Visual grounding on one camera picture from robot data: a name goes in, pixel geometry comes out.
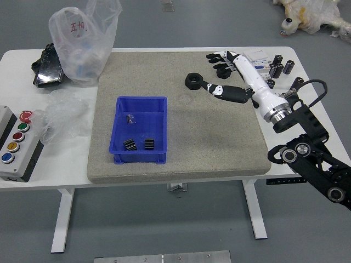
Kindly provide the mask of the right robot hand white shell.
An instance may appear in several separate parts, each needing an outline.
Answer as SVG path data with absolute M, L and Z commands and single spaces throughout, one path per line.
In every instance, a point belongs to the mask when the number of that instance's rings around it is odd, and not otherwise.
M 240 74 L 245 88 L 253 91 L 252 99 L 259 104 L 261 116 L 267 122 L 272 122 L 279 114 L 289 115 L 292 112 L 288 101 L 272 93 L 263 77 L 245 56 L 231 51 L 221 51 L 208 54 L 206 58 L 215 69 L 237 71 Z

